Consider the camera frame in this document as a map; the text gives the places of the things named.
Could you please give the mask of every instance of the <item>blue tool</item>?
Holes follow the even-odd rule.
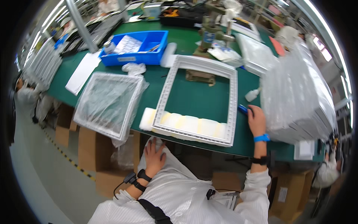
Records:
[[[243,105],[240,104],[240,105],[237,107],[237,109],[238,109],[241,113],[247,115],[247,108],[244,107]]]

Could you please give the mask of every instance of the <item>green workbench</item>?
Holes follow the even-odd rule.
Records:
[[[121,34],[127,32],[144,31],[144,30],[168,30],[168,43],[175,42],[178,44],[176,54],[192,55],[197,48],[195,42],[201,38],[194,29],[162,26],[159,22],[135,22],[122,24],[114,34]],[[264,30],[259,30],[261,38],[267,46],[269,46],[274,54],[277,56],[268,35]],[[241,54],[238,44],[236,42],[231,44],[231,47]],[[76,106],[77,100],[84,90],[75,96],[65,89],[69,78],[81,62],[82,58],[88,51],[79,52],[76,55],[63,58],[63,62],[59,67],[51,86],[48,90],[50,96],[70,105]],[[180,140],[169,136],[159,135],[154,132],[147,132],[139,129],[139,123],[146,107],[156,108],[158,99],[163,88],[168,68],[160,66],[147,65],[147,71],[144,73],[145,80],[149,82],[149,87],[145,90],[139,103],[137,116],[132,124],[131,129],[154,135],[162,139],[178,142],[193,147],[229,153],[238,156],[252,157],[253,156],[253,137],[247,124],[247,117],[240,112],[237,113],[236,132],[234,146],[230,148],[220,147],[194,141]],[[121,66],[105,67],[102,62],[95,69],[95,71],[102,71],[116,74],[126,74],[121,70]],[[243,70],[238,71],[238,104],[247,105],[245,94],[253,89],[257,89],[259,85],[259,77]],[[223,77],[216,77],[216,84],[209,87],[208,84],[200,82],[190,82],[185,80],[185,70],[179,69],[176,75],[174,84],[172,86],[168,103],[165,110],[171,113],[178,113],[182,115],[190,115],[199,118],[206,118],[218,122],[227,121],[227,108],[229,100],[229,81]],[[251,102],[253,105],[260,106],[259,97]],[[268,151],[275,150],[276,160],[278,161],[293,161],[294,146],[282,142],[269,142],[267,144]],[[314,156],[314,161],[322,161],[323,154]]]

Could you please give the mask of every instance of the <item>blue plastic bin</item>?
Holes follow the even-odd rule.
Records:
[[[129,62],[137,64],[144,63],[146,65],[159,65],[161,57],[168,43],[169,31],[141,31],[133,33],[124,33],[115,35],[112,42],[117,45],[119,41],[125,36],[131,36],[142,42],[139,48],[139,52],[149,51],[154,46],[160,44],[160,46],[151,52],[146,53],[126,53],[126,54],[106,54],[102,49],[99,57],[105,66],[125,65]]]

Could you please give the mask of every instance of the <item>yellow-black floor stripe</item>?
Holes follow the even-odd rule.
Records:
[[[51,141],[51,143],[54,145],[54,147],[57,148],[57,151],[59,151],[74,167],[76,167],[79,171],[81,171],[84,175],[89,177],[91,180],[96,181],[94,177],[91,176],[91,174],[87,173],[84,169],[79,167],[72,159],[70,159],[61,149],[57,146],[57,144],[54,142],[54,140],[49,136],[49,134],[44,130],[46,137]]]

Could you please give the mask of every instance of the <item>blue wristband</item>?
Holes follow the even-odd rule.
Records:
[[[257,137],[253,138],[253,141],[254,142],[261,142],[261,141],[268,142],[268,141],[270,141],[270,136],[268,134],[257,136]]]

